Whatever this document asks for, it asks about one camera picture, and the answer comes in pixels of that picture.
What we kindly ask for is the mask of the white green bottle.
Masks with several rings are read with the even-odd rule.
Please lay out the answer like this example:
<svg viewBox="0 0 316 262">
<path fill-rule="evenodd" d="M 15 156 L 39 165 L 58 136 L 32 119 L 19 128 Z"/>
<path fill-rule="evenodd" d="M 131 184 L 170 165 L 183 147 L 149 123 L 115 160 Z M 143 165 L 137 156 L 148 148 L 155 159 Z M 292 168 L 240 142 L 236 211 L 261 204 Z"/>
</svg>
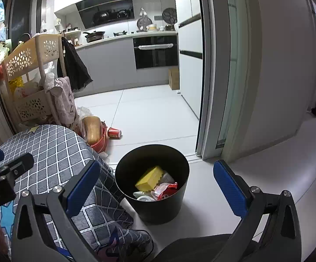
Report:
<svg viewBox="0 0 316 262">
<path fill-rule="evenodd" d="M 143 192 L 143 191 L 137 191 L 133 193 L 134 198 L 141 202 L 156 202 L 157 197 L 155 197 L 152 194 L 152 191 L 149 192 Z"/>
</svg>

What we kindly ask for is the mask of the yellow ridged sponge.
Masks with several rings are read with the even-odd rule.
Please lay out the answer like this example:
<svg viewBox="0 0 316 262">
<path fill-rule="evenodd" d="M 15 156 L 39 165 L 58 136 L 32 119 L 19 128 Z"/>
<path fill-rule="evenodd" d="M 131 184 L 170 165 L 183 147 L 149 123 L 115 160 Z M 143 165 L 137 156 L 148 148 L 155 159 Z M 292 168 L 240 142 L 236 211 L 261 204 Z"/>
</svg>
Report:
<svg viewBox="0 0 316 262">
<path fill-rule="evenodd" d="M 159 183 L 159 180 L 163 176 L 163 169 L 159 166 L 155 166 L 147 170 L 135 184 L 135 187 L 139 191 L 148 192 L 153 190 Z"/>
</svg>

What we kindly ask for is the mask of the red snack wrapper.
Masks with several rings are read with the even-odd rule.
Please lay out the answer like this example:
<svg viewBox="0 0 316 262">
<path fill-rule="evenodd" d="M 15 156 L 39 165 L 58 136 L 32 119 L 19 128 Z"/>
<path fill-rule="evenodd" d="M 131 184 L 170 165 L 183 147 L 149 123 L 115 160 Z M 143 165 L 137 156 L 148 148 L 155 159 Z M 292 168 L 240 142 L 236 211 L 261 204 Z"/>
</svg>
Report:
<svg viewBox="0 0 316 262">
<path fill-rule="evenodd" d="M 161 183 L 151 191 L 151 196 L 155 200 L 163 200 L 178 191 L 177 183 Z"/>
</svg>

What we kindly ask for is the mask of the grey checked tablecloth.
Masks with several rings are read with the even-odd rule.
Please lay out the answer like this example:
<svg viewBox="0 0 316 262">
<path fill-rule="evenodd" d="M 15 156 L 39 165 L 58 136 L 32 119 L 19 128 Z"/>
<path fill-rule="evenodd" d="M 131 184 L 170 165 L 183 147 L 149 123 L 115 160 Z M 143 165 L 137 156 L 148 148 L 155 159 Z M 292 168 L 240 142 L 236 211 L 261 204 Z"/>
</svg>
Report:
<svg viewBox="0 0 316 262">
<path fill-rule="evenodd" d="M 30 153 L 34 166 L 15 183 L 17 197 L 24 190 L 43 194 L 54 186 L 64 186 L 91 160 L 100 164 L 95 186 L 73 223 L 101 261 L 145 261 L 154 249 L 148 232 L 133 230 L 133 218 L 120 205 L 123 199 L 115 184 L 113 170 L 84 139 L 58 125 L 42 125 L 36 131 L 23 131 L 0 146 L 4 159 L 0 169 Z"/>
</svg>

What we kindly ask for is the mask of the pink floral cloth bag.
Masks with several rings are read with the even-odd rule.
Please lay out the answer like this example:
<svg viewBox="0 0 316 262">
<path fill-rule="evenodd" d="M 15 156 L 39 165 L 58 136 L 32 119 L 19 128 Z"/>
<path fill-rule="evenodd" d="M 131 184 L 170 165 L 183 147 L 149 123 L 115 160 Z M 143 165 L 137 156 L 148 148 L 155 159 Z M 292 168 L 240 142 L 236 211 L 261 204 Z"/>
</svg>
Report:
<svg viewBox="0 0 316 262">
<path fill-rule="evenodd" d="M 57 78 L 52 72 L 46 73 L 44 89 L 52 95 L 60 122 L 72 125 L 76 119 L 76 106 L 69 77 Z"/>
</svg>

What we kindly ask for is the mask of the brown bread bag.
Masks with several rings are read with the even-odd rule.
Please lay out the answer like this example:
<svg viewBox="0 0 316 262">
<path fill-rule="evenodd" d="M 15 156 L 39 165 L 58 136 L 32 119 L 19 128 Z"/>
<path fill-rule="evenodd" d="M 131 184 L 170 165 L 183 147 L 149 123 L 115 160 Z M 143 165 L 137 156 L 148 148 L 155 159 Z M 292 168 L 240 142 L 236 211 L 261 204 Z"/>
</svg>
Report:
<svg viewBox="0 0 316 262">
<path fill-rule="evenodd" d="M 89 145 L 96 144 L 102 136 L 102 122 L 99 117 L 89 116 L 83 118 L 86 132 L 86 141 Z"/>
</svg>

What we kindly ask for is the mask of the beige plastic storage rack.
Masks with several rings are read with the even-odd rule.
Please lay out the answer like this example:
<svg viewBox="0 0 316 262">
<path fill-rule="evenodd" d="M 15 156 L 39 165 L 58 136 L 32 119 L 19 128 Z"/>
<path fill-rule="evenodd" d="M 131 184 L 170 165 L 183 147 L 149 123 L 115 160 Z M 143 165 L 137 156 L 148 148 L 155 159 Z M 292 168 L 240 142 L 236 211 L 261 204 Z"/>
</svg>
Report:
<svg viewBox="0 0 316 262">
<path fill-rule="evenodd" d="M 37 34 L 2 61 L 7 101 L 13 108 L 15 124 L 49 116 L 61 124 L 51 94 L 44 89 L 46 65 L 59 60 L 62 73 L 66 73 L 61 38 L 60 34 Z"/>
</svg>

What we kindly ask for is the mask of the black trash bin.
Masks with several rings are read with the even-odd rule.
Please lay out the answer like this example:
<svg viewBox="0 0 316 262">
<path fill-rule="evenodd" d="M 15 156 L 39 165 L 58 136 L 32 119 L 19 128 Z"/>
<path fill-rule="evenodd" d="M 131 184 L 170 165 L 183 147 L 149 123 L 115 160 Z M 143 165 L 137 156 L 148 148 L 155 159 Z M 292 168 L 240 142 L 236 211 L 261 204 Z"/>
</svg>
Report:
<svg viewBox="0 0 316 262">
<path fill-rule="evenodd" d="M 140 219 L 158 225 L 178 215 L 189 173 L 188 161 L 177 149 L 150 144 L 120 159 L 115 180 Z"/>
</svg>

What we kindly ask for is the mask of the black hanging cloth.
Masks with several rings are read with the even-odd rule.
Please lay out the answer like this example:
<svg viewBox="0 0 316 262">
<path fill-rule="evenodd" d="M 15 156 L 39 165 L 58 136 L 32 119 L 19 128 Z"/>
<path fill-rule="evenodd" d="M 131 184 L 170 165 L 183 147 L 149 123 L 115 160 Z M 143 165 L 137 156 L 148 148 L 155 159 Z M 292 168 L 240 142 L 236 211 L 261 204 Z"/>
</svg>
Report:
<svg viewBox="0 0 316 262">
<path fill-rule="evenodd" d="M 69 77 L 71 89 L 73 92 L 80 92 L 93 80 L 75 47 L 65 37 L 61 38 L 61 44 L 64 52 L 66 75 Z"/>
</svg>

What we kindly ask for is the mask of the black wok on stove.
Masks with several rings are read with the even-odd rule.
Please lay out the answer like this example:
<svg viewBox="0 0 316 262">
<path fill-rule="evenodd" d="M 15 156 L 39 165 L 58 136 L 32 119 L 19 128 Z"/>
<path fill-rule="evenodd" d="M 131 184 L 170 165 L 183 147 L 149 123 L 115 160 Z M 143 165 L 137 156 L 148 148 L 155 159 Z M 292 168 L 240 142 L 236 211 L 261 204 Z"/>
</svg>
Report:
<svg viewBox="0 0 316 262">
<path fill-rule="evenodd" d="M 97 41 L 97 40 L 102 40 L 104 38 L 104 31 L 94 31 L 92 33 L 89 32 L 83 32 L 83 34 L 85 35 L 86 41 L 88 43 L 91 43 L 93 41 Z"/>
</svg>

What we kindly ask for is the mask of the cardboard box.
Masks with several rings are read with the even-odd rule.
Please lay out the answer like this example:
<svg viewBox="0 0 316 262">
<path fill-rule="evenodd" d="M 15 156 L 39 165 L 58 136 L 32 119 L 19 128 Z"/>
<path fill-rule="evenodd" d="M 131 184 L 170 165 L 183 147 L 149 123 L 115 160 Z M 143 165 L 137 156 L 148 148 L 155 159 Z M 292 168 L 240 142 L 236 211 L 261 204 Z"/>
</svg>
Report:
<svg viewBox="0 0 316 262">
<path fill-rule="evenodd" d="M 180 89 L 179 68 L 178 67 L 169 69 L 169 86 L 173 91 Z"/>
</svg>

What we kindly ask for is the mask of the black range hood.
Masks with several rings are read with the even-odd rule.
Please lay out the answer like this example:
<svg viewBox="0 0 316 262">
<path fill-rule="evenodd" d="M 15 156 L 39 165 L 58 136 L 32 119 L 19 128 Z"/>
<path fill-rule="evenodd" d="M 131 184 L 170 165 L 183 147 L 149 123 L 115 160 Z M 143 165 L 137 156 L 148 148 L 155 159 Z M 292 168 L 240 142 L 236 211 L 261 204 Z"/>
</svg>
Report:
<svg viewBox="0 0 316 262">
<path fill-rule="evenodd" d="M 86 29 L 135 18 L 133 0 L 83 0 L 76 7 Z"/>
</svg>

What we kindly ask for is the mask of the black built-in oven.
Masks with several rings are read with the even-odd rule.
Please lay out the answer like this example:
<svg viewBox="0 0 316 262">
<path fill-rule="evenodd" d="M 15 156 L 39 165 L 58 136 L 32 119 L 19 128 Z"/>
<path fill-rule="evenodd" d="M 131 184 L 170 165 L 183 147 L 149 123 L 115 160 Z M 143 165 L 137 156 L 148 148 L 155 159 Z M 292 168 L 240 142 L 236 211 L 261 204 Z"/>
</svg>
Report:
<svg viewBox="0 0 316 262">
<path fill-rule="evenodd" d="M 178 65 L 178 38 L 151 36 L 133 39 L 136 69 Z"/>
</svg>

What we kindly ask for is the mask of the white refrigerator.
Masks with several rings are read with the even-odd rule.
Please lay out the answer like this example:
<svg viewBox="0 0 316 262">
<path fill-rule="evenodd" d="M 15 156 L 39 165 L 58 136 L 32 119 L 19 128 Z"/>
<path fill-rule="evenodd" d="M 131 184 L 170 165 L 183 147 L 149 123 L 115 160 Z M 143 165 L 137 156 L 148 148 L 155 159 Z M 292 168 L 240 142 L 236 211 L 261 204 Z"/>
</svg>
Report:
<svg viewBox="0 0 316 262">
<path fill-rule="evenodd" d="M 199 117 L 203 81 L 203 35 L 201 15 L 179 25 L 180 92 L 193 113 Z"/>
</svg>

